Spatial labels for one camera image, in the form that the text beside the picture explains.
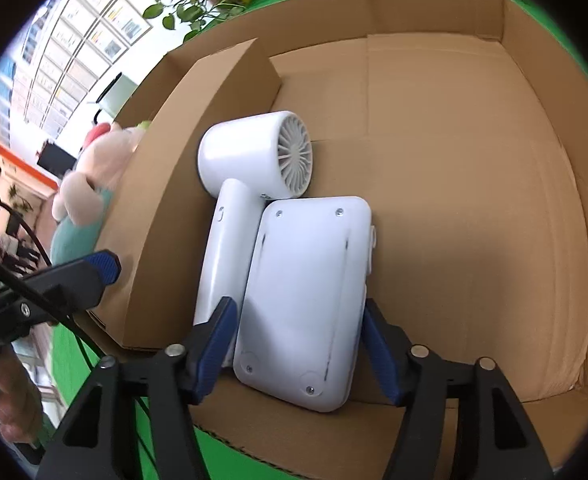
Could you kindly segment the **person's left hand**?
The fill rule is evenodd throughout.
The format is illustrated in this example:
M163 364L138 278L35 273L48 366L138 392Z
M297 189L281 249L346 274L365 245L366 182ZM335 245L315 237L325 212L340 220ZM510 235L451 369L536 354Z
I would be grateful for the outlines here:
M38 388L11 346L0 350L0 432L10 443L33 444L42 427Z

